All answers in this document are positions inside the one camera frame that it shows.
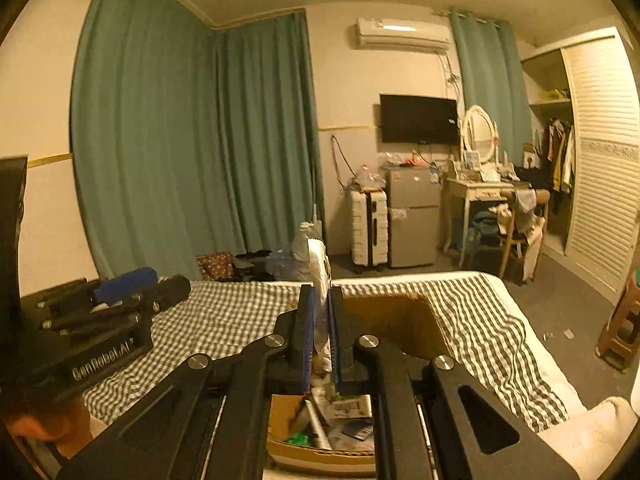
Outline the person's left hand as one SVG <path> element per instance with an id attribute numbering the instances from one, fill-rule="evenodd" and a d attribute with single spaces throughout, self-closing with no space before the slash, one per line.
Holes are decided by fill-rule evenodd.
<path id="1" fill-rule="evenodd" d="M 90 414 L 81 396 L 39 408 L 2 405 L 1 420 L 12 437 L 52 442 L 65 458 L 74 457 L 93 440 Z"/>

